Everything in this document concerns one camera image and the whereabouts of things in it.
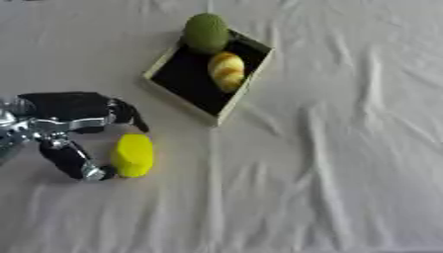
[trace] tablecloth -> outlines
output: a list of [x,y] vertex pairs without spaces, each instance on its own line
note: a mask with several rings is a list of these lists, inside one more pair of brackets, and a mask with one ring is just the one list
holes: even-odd
[[[275,48],[217,128],[140,87],[202,12]],[[2,1],[1,96],[127,100],[156,162],[78,183],[29,145],[1,167],[0,251],[442,252],[442,70],[437,0]],[[106,161],[131,130],[74,139]]]

